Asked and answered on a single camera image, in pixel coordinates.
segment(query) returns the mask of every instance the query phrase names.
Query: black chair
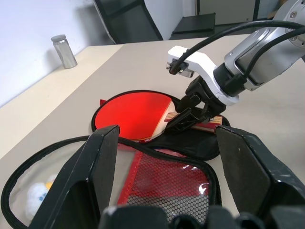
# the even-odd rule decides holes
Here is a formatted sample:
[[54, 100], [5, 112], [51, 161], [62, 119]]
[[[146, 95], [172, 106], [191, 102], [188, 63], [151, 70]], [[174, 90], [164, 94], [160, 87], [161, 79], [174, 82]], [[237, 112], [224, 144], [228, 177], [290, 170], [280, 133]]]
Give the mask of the black chair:
[[105, 29], [116, 44], [162, 41], [144, 0], [94, 0]]

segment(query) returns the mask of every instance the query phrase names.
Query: table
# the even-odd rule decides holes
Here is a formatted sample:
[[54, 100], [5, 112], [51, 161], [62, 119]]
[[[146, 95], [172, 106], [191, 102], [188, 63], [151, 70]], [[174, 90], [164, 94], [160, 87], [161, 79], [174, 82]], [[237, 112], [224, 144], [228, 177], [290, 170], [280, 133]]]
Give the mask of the table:
[[[224, 56], [245, 37], [224, 37], [205, 47], [202, 52], [220, 65]], [[0, 189], [17, 166], [40, 149], [63, 139], [90, 134], [91, 117], [100, 99], [109, 99], [118, 93], [136, 89], [156, 90], [181, 98], [191, 79], [167, 72], [167, 51], [175, 45], [191, 48], [201, 40], [144, 42], [120, 47], [7, 154], [3, 153], [5, 155], [0, 160]], [[243, 92], [240, 103], [227, 107], [223, 114], [232, 126], [257, 134], [270, 151], [305, 183], [303, 67], [304, 63], [297, 61], [271, 83], [255, 92]], [[2, 135], [2, 141], [13, 138], [18, 131], [18, 127], [15, 128], [6, 138]], [[78, 147], [79, 144], [58, 150], [50, 158], [37, 163], [20, 179], [10, 198], [11, 208], [20, 220], [25, 222], [22, 208], [30, 182], [42, 182], [52, 172], [58, 172]], [[111, 205], [116, 202], [132, 157], [132, 152], [118, 152]], [[224, 178], [221, 158], [217, 157], [208, 163], [220, 181], [223, 206], [234, 215], [238, 214]], [[2, 215], [0, 228], [9, 228]]]

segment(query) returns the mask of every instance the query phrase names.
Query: table tennis paddle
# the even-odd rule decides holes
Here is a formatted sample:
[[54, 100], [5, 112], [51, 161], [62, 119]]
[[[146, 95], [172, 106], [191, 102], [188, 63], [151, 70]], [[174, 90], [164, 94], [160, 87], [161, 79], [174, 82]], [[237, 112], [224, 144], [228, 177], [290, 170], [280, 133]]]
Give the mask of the table tennis paddle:
[[[119, 125], [120, 137], [144, 143], [162, 134], [176, 115], [178, 113], [170, 97], [157, 92], [133, 92], [103, 103], [94, 123], [96, 128]], [[194, 128], [208, 129], [201, 124]]]

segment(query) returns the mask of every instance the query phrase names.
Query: metal cylinder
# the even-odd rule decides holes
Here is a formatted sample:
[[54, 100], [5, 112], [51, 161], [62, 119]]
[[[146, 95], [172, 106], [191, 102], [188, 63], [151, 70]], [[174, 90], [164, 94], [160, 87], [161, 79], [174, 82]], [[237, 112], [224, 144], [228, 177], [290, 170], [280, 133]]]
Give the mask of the metal cylinder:
[[64, 68], [73, 68], [77, 65], [75, 57], [71, 51], [66, 35], [58, 35], [51, 38], [53, 45]]

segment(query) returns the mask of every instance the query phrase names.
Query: red mesh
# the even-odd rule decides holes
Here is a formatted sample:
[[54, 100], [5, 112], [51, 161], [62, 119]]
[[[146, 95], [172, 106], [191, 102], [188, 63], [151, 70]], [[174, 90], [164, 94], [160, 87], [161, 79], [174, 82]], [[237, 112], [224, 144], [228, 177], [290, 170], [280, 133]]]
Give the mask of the red mesh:
[[203, 222], [208, 210], [208, 186], [206, 175], [194, 166], [137, 152], [118, 204], [159, 206], [169, 221], [188, 214]]

